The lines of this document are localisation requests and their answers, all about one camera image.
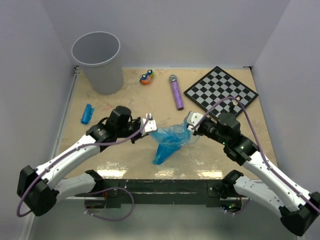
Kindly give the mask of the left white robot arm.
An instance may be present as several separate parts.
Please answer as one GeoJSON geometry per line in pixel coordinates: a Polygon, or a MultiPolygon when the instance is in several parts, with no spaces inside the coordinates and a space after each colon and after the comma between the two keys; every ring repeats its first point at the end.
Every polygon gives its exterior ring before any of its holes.
{"type": "Polygon", "coordinates": [[[39,217],[60,200],[80,194],[99,196],[104,190],[104,179],[95,170],[73,178],[66,176],[106,148],[127,141],[135,143],[156,130],[157,124],[150,113],[133,118],[129,108],[117,106],[67,150],[35,168],[27,165],[20,171],[16,215],[23,218],[33,213],[39,217]]]}

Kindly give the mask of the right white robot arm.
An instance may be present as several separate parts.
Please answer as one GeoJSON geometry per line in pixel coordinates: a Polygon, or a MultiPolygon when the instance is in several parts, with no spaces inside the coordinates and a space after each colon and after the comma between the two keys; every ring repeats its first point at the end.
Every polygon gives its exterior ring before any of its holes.
{"type": "Polygon", "coordinates": [[[242,173],[233,171],[224,178],[223,192],[230,197],[237,193],[273,211],[284,227],[302,237],[320,215],[320,194],[303,188],[263,153],[259,146],[241,133],[241,124],[228,112],[216,122],[197,112],[186,118],[187,129],[193,135],[206,136],[224,146],[226,156],[260,180],[253,183],[242,173]]]}

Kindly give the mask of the blue plastic trash bag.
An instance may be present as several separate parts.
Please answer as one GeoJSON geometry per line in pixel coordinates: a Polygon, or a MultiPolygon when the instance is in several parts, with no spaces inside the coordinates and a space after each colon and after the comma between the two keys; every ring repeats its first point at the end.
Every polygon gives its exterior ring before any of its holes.
{"type": "Polygon", "coordinates": [[[187,129],[187,123],[174,124],[169,127],[161,127],[150,133],[157,142],[158,147],[152,161],[154,165],[161,165],[183,146],[194,144],[199,136],[192,135],[187,129]]]}

